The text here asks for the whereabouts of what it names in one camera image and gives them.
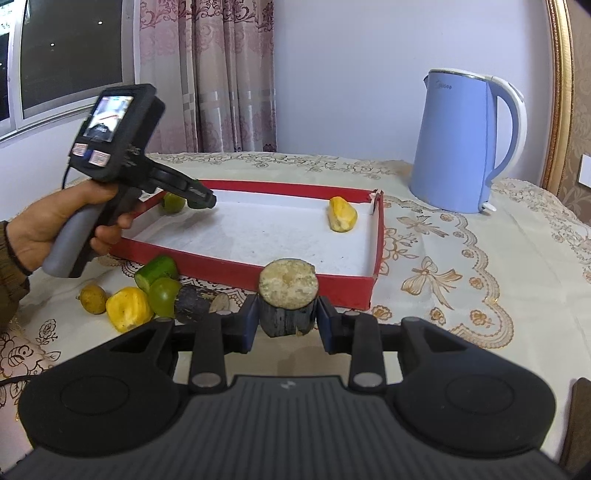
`hand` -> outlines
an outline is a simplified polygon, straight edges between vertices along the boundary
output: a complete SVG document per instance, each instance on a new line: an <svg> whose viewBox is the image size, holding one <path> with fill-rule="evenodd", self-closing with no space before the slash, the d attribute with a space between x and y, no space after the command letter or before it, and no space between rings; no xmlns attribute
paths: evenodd
<svg viewBox="0 0 591 480"><path fill-rule="evenodd" d="M86 180L31 204L7 226L8 241L22 266L30 271L38 269L61 227L74 212L84 205L108 202L117 194L117 189L115 184ZM98 226L90 246L99 255L106 255L121 239L121 229L130 228L133 219L131 213L124 213L116 225Z"/></svg>

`tablecloth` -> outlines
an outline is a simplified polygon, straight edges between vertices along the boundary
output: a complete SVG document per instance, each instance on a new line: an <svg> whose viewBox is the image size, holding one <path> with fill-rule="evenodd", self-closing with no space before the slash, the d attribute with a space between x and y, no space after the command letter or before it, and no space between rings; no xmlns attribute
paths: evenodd
<svg viewBox="0 0 591 480"><path fill-rule="evenodd" d="M385 242L370 312L381 322L423 317L540 375L557 400L543 450L557 458L571 383L591 378L591 239L553 195L520 180L495 183L493 214L460 215L424 204L408 190L412 166L402 161L276 153L153 155L200 179L258 180L381 189ZM105 315L92 316L76 296L98 282L106 291L133 285L139 265L110 257L82 278L31 277L31 293L0 334L0 378L37 373L114 338ZM225 291L237 310L247 292ZM187 358L175 378L186 381ZM401 379L395 353L385 354L389 382ZM328 356L317 331L270 339L258 332L253 351L226 356L233 374L321 375L346 379L349 358ZM0 388L0 468L30 446L16 404L23 384Z"/></svg>

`kettle handle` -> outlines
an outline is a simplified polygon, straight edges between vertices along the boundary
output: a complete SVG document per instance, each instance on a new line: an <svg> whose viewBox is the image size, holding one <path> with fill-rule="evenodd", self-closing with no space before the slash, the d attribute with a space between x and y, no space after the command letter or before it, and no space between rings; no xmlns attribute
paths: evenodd
<svg viewBox="0 0 591 480"><path fill-rule="evenodd" d="M499 77L491 77L489 86L493 95L499 96L505 101L513 120L513 135L511 137L511 144L509 145L509 151L499 166L486 178L486 184L491 186L493 179L506 176L506 174L502 175L504 171L509 173L511 167L517 163L523 153L525 136L527 135L527 111L521 92L506 80L500 79Z"/></svg>

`kettle lid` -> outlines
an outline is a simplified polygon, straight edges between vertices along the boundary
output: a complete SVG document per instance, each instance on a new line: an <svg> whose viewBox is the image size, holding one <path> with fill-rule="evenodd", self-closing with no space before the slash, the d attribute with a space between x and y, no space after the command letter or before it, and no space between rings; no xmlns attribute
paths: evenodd
<svg viewBox="0 0 591 480"><path fill-rule="evenodd" d="M452 75L461 75L463 77L483 80L485 82L490 82L492 78L492 75L481 75L480 73L474 73L460 69L431 69L429 70L429 73L450 73Z"/></svg>

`blue electric kettle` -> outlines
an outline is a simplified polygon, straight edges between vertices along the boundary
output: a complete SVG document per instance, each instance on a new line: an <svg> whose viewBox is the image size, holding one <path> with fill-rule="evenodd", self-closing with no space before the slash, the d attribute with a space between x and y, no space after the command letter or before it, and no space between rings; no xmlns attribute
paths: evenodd
<svg viewBox="0 0 591 480"><path fill-rule="evenodd" d="M498 77L455 69L430 70L425 85L411 192L452 212L496 210L488 202L492 180L509 171L525 144L523 95ZM513 135L507 155L495 168L498 97L511 111Z"/></svg>

